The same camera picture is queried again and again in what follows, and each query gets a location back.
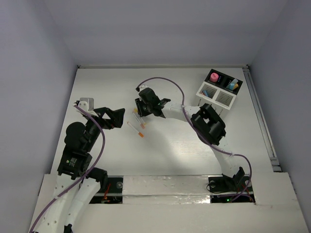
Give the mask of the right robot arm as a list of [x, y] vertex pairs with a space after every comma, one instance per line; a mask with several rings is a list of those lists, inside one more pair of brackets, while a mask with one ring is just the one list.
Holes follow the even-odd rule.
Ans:
[[160, 99], [153, 89], [146, 85], [136, 88], [138, 98], [135, 103], [140, 117], [154, 115], [166, 119], [176, 119], [187, 122], [193, 127], [199, 139], [209, 145], [220, 164], [223, 183], [227, 192], [240, 190], [245, 172], [238, 165], [234, 155], [226, 146], [225, 123], [210, 104], [199, 106], [184, 106], [170, 99]]

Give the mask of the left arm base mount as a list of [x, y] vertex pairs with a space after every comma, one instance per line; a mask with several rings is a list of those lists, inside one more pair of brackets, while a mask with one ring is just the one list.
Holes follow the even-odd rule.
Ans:
[[107, 184], [91, 199], [90, 204], [122, 204], [123, 176], [108, 176]]

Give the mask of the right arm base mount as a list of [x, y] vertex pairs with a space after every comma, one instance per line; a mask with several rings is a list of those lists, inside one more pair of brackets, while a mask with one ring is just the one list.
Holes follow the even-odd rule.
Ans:
[[225, 175], [209, 177], [206, 189], [211, 203], [255, 203], [253, 187], [242, 167], [232, 178]]

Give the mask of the yellow tip marker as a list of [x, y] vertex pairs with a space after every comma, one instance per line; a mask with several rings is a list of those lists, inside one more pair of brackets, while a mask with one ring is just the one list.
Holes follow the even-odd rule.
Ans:
[[144, 129], [146, 123], [145, 123], [145, 121], [139, 116], [138, 110], [137, 110], [136, 108], [134, 108], [133, 111], [132, 111], [132, 113], [133, 113], [135, 119], [137, 120], [137, 122], [140, 124], [141, 128]]

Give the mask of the pink glue stick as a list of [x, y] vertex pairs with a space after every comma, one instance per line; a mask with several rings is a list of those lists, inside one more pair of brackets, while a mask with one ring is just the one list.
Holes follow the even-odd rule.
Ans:
[[219, 79], [218, 73], [215, 73], [215, 72], [211, 73], [210, 78], [209, 78], [211, 82], [216, 83], [218, 79]]

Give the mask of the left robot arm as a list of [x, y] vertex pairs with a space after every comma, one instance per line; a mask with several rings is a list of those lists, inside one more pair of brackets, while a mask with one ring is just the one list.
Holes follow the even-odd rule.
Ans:
[[104, 149], [95, 161], [90, 152], [105, 129], [122, 127], [125, 109], [92, 109], [82, 100], [74, 107], [87, 122], [74, 122], [66, 129], [52, 200], [35, 219], [32, 233], [73, 233], [94, 195], [107, 188], [107, 172], [95, 167]]

